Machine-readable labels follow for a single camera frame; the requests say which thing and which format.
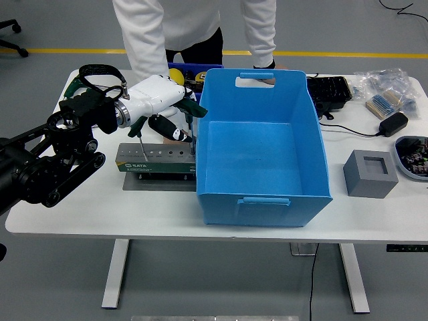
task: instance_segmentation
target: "white table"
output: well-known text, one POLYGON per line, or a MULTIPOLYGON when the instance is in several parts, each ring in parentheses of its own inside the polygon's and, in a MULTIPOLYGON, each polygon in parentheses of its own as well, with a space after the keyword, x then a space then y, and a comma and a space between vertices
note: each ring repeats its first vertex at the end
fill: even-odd
MULTIPOLYGON (((67 84, 76 74, 71 73, 67 84)), ((132 72, 123 74, 130 85, 135 83, 132 72)), ((123 191, 124 173, 114 162, 118 145, 138 141, 127 137, 127 129, 111 135, 95 129, 98 150, 106 155, 106 164, 57 207, 20 202, 10 211, 6 228, 18 235, 116 239, 102 305, 105 308, 117 305, 129 239, 339 243, 354 311, 369 312, 353 243, 428 243, 428 183, 413 181, 397 169, 399 184, 385 199, 349 197, 342 167, 354 149, 392 151, 400 136, 428 136, 428 98, 417 80, 412 79, 412 83, 421 94, 417 99, 421 119, 410 120, 396 135, 363 138, 339 128, 322 128, 333 201, 305 227, 205 225, 196 193, 123 191)), ((375 134, 379 129, 380 121, 362 102, 348 102, 334 116, 330 123, 360 132, 375 134)), ((143 137, 146 142, 162 142, 150 129, 143 130, 143 137)))

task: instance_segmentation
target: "black wristband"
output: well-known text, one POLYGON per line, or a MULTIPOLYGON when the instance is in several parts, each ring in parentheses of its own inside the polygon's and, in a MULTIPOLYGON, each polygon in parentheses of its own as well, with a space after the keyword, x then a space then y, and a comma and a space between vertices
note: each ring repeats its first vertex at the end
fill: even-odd
POLYGON ((268 67, 255 67, 254 69, 275 69, 275 60, 272 60, 272 63, 268 67))

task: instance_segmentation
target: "blue plastic bin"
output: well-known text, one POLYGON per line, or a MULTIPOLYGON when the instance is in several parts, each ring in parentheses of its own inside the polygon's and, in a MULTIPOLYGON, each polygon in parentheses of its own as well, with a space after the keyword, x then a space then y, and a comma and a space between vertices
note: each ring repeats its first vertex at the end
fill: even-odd
MULTIPOLYGON (((183 75, 186 74, 189 70, 194 73, 196 76, 200 72, 206 72, 212 68, 224 68, 223 65, 207 65, 207 64, 181 64, 178 62, 169 62, 168 63, 169 69, 176 68, 178 70, 181 70, 183 75)), ((196 101, 199 103, 201 100, 201 93, 195 92, 196 95, 196 101)))
POLYGON ((207 72, 196 153, 206 224, 303 227, 332 197, 318 118, 304 72, 207 72), (237 78, 276 79, 272 88, 237 78))

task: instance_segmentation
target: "bin handle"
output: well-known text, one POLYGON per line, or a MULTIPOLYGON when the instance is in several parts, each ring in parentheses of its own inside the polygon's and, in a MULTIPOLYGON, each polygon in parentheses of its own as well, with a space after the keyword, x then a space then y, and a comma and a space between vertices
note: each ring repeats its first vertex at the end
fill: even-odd
POLYGON ((240 78, 243 79, 272 79, 274 77, 273 72, 242 72, 239 74, 240 78))
POLYGON ((290 199, 285 199, 281 197, 243 197, 238 199, 238 204, 242 203, 261 203, 261 204, 279 204, 279 205, 291 205, 290 199))

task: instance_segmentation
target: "black pants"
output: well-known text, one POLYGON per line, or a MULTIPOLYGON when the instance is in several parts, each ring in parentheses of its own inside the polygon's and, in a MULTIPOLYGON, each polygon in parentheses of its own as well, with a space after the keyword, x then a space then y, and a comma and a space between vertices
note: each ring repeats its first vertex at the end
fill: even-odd
POLYGON ((222 51, 223 35, 219 28, 208 40, 196 43, 187 49, 181 51, 167 50, 167 60, 174 62, 174 56, 180 53, 186 64, 221 65, 223 64, 222 51))

